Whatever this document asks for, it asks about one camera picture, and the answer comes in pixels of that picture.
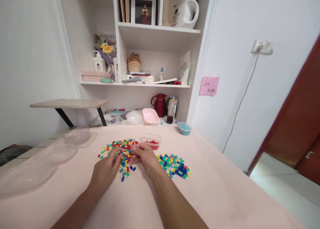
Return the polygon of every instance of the red thermos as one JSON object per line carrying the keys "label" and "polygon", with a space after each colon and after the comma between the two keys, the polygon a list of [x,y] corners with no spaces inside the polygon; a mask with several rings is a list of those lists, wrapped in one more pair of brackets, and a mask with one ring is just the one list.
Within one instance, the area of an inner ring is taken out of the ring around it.
{"label": "red thermos", "polygon": [[152,100],[154,97],[157,97],[156,102],[154,104],[152,104],[154,106],[155,111],[157,112],[158,116],[164,117],[165,116],[165,112],[166,112],[166,101],[165,101],[165,97],[167,95],[162,94],[162,93],[158,93],[157,95],[153,96],[151,98],[151,104],[152,104]]}

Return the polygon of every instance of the yellow flower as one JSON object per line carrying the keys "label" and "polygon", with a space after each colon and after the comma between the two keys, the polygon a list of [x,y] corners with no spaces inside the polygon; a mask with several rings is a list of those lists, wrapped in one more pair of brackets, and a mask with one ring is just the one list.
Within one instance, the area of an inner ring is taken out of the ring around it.
{"label": "yellow flower", "polygon": [[103,46],[102,51],[105,53],[111,53],[112,47],[110,45],[105,45],[105,46]]}

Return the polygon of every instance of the pink plastic box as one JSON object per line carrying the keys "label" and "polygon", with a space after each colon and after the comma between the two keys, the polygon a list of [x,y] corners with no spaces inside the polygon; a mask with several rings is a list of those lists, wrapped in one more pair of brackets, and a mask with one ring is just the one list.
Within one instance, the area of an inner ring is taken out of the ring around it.
{"label": "pink plastic box", "polygon": [[110,79],[110,74],[101,71],[82,71],[83,81],[101,82],[101,79]]}
{"label": "pink plastic box", "polygon": [[156,126],[160,122],[157,112],[152,108],[144,108],[142,115],[147,126]]}

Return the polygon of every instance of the power cord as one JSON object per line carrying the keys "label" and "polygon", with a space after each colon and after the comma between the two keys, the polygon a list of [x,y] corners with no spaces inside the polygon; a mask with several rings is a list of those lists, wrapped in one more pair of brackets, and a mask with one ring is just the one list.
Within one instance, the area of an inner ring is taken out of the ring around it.
{"label": "power cord", "polygon": [[224,152],[224,150],[226,149],[226,146],[227,146],[228,140],[229,140],[229,138],[230,138],[230,136],[231,136],[231,134],[232,134],[232,131],[233,131],[233,128],[234,128],[234,124],[235,124],[235,122],[236,122],[236,118],[237,118],[238,111],[239,111],[240,106],[241,106],[241,104],[242,104],[243,98],[244,98],[244,96],[245,96],[245,95],[246,95],[246,93],[247,93],[247,89],[248,89],[248,87],[249,87],[249,84],[250,84],[250,81],[251,81],[251,79],[252,79],[253,73],[254,73],[254,71],[255,71],[255,69],[256,69],[256,65],[257,65],[258,57],[259,57],[259,54],[257,54],[256,61],[255,61],[254,66],[253,66],[253,70],[252,70],[252,73],[251,73],[251,76],[250,76],[249,82],[248,82],[247,87],[246,87],[246,89],[245,89],[245,91],[244,91],[244,94],[243,94],[243,96],[242,96],[242,98],[241,98],[241,100],[240,100],[240,103],[239,103],[238,109],[237,109],[236,114],[235,114],[235,116],[234,116],[234,120],[233,120],[233,124],[232,124],[232,127],[231,127],[230,134],[229,134],[229,136],[228,136],[228,138],[227,138],[226,143],[224,144],[224,147],[223,147],[223,150],[222,150],[222,152],[221,152],[221,153],[223,153],[223,152]]}

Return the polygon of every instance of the wooden door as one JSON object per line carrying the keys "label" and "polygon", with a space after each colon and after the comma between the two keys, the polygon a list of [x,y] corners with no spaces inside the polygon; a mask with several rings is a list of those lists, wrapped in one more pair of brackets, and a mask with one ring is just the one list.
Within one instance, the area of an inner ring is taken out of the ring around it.
{"label": "wooden door", "polygon": [[320,37],[318,37],[270,131],[249,167],[263,152],[296,167],[320,133]]}
{"label": "wooden door", "polygon": [[301,175],[320,185],[320,136],[296,169]]}

